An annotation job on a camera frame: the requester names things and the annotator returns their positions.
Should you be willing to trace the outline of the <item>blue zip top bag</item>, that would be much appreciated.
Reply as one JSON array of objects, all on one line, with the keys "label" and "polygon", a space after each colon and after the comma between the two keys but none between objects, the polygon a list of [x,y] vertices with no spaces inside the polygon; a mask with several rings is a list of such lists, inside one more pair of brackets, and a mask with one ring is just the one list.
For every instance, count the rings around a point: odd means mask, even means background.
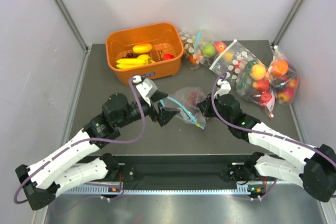
[{"label": "blue zip top bag", "polygon": [[206,117],[202,114],[197,104],[204,101],[206,95],[199,87],[185,87],[177,90],[160,101],[164,107],[179,109],[177,118],[187,124],[193,124],[200,129],[206,125]]}]

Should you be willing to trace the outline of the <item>yellow fake banana bunch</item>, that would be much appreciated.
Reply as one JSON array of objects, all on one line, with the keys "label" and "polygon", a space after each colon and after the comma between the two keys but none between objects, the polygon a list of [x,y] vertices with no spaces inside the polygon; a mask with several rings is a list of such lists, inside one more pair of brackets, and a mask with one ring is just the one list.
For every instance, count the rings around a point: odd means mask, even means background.
[{"label": "yellow fake banana bunch", "polygon": [[148,64],[155,63],[151,58],[141,59],[141,58],[122,58],[116,61],[117,69],[131,69],[135,67],[140,67]]}]

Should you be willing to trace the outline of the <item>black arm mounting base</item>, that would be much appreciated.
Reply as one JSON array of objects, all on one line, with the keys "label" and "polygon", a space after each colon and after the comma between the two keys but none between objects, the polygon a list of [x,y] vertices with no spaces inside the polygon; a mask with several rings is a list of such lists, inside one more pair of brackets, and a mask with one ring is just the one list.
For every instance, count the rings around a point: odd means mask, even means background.
[{"label": "black arm mounting base", "polygon": [[143,181],[187,178],[218,177],[229,183],[260,180],[248,155],[117,155],[112,159],[118,164],[99,182]]}]

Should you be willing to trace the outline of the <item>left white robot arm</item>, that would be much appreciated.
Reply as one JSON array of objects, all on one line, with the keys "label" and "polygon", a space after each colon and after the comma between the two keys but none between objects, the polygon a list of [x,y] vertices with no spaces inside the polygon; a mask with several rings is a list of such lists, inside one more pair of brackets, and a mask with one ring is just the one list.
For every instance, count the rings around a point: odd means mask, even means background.
[{"label": "left white robot arm", "polygon": [[168,94],[156,91],[154,100],[136,98],[129,103],[122,93],[111,95],[102,105],[102,112],[86,124],[70,141],[48,157],[33,164],[20,165],[15,173],[21,183],[20,190],[26,196],[33,211],[49,205],[62,193],[93,180],[114,180],[119,174],[116,158],[108,153],[94,160],[75,166],[86,156],[115,142],[119,129],[149,116],[153,122],[165,126],[179,113],[178,109],[162,104],[154,107],[154,101],[166,98]]}]

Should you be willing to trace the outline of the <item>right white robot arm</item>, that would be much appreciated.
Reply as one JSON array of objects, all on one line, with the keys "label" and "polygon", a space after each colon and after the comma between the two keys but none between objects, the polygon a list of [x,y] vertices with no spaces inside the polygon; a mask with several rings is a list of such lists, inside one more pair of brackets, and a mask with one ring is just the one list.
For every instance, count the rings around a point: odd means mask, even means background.
[{"label": "right white robot arm", "polygon": [[328,202],[335,197],[335,151],[322,144],[307,145],[283,135],[261,120],[244,113],[231,94],[207,98],[197,107],[207,118],[218,118],[232,135],[260,146],[276,157],[254,153],[245,163],[245,174],[252,180],[260,176],[284,180],[303,188],[311,197]]}]

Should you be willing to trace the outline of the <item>red fake tomato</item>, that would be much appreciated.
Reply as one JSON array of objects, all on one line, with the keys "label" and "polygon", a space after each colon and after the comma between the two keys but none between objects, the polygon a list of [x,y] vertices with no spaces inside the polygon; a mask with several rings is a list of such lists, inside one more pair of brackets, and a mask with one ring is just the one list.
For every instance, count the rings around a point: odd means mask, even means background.
[{"label": "red fake tomato", "polygon": [[164,54],[163,55],[163,60],[166,61],[166,60],[171,60],[171,59],[174,59],[174,55],[173,54]]}]

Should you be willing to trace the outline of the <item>yellow fake lemon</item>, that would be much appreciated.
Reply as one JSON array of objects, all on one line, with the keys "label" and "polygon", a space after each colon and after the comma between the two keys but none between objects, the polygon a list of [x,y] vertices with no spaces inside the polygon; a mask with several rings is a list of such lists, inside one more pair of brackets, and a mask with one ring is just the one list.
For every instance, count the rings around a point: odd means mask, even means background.
[{"label": "yellow fake lemon", "polygon": [[137,58],[145,60],[145,61],[152,61],[152,58],[149,55],[147,55],[147,54],[139,55]]}]

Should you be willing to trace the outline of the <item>white zip bag with fruit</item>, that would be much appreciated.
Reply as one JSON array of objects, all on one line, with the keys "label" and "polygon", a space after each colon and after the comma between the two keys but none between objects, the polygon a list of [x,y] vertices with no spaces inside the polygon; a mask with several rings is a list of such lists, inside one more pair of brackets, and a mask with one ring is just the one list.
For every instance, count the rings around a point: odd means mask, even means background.
[{"label": "white zip bag with fruit", "polygon": [[242,98],[264,108],[271,119],[274,117],[275,95],[266,66],[240,42],[234,40],[216,56],[209,69],[224,76]]}]

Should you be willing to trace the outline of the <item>back bag with green apple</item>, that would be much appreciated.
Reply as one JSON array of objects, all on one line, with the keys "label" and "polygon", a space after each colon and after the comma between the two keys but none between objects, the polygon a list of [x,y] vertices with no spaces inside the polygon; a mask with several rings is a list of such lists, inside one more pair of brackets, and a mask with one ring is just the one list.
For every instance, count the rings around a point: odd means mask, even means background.
[{"label": "back bag with green apple", "polygon": [[179,36],[184,48],[182,58],[191,70],[201,66],[209,68],[227,48],[224,42],[214,40],[208,30],[201,29],[195,34],[180,31]]}]

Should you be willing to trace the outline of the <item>purple fake grapes in basket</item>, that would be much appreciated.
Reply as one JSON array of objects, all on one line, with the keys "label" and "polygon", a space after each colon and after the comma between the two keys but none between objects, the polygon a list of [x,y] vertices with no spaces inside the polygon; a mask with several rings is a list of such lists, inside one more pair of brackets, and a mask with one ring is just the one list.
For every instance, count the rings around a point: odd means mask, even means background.
[{"label": "purple fake grapes in basket", "polygon": [[138,54],[134,54],[132,52],[127,53],[126,55],[123,56],[123,58],[125,59],[133,59],[133,58],[137,58],[139,55]]}]

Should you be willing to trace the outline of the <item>yellow fake mango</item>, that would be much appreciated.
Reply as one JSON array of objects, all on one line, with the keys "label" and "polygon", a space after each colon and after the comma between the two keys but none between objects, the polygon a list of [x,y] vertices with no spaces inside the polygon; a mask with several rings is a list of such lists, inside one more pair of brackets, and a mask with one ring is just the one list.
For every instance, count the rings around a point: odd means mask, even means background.
[{"label": "yellow fake mango", "polygon": [[153,49],[153,46],[150,43],[136,44],[132,48],[134,54],[146,54]]}]

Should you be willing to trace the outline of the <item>right bag with orange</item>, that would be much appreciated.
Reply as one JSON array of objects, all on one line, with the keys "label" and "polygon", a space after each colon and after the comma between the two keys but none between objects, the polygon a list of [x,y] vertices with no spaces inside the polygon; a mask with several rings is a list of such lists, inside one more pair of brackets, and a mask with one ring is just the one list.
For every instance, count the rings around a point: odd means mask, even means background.
[{"label": "right bag with orange", "polygon": [[299,78],[296,69],[277,45],[274,46],[267,77],[276,101],[282,105],[290,105],[295,97]]}]

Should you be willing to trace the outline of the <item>orange plastic basket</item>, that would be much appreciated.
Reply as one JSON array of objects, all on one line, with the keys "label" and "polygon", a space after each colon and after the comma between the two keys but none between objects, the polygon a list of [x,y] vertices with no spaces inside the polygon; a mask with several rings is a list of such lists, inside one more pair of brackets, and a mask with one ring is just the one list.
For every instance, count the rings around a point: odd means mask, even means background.
[{"label": "orange plastic basket", "polygon": [[135,75],[150,79],[176,75],[183,52],[179,32],[170,23],[116,31],[106,40],[107,63],[123,84]]}]

